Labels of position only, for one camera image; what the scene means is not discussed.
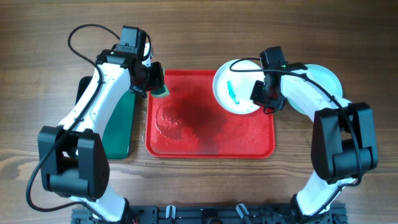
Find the green scrub sponge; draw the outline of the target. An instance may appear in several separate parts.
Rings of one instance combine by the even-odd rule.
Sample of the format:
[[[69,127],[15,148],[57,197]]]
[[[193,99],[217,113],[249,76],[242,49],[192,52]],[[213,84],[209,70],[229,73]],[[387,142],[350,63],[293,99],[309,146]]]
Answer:
[[[157,90],[152,90],[150,93],[154,98],[164,98],[170,95],[167,85],[163,85]]]

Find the white plate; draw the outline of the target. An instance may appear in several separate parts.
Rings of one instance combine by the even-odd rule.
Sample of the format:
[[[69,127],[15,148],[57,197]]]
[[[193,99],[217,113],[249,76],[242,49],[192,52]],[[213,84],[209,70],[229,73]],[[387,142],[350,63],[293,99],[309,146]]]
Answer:
[[[343,97],[343,87],[338,77],[328,68],[317,64],[305,64],[306,70],[293,70],[294,73],[307,73],[307,76],[316,81],[331,94]]]
[[[213,95],[218,104],[234,114],[249,114],[260,106],[250,99],[256,81],[263,81],[262,72],[232,72],[229,68],[237,61],[230,60],[223,64],[213,78]]]

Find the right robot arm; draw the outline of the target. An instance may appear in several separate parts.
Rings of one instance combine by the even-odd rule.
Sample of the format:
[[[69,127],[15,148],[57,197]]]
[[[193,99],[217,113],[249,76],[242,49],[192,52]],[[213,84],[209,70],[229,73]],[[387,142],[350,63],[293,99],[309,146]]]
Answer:
[[[261,52],[258,59],[265,78],[254,84],[250,99],[265,114],[295,102],[313,122],[313,174],[291,200],[295,222],[319,219],[332,201],[348,187],[357,187],[363,175],[378,163],[373,111],[367,103],[352,103],[332,94],[310,77],[310,67],[288,63],[280,47]]]

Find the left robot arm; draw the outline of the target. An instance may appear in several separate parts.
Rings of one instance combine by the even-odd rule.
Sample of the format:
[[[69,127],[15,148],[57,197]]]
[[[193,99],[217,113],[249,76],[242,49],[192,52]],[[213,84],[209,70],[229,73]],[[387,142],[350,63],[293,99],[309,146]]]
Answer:
[[[138,27],[124,26],[119,43],[104,49],[89,63],[95,72],[71,112],[56,127],[44,126],[38,135],[40,161],[26,189],[28,205],[52,212],[74,205],[84,206],[96,223],[138,223],[126,198],[109,185],[110,168],[102,138],[122,96],[131,91],[146,98],[169,94],[164,69],[151,62],[150,36]],[[31,190],[41,175],[44,190],[71,202],[41,208],[32,201]]]

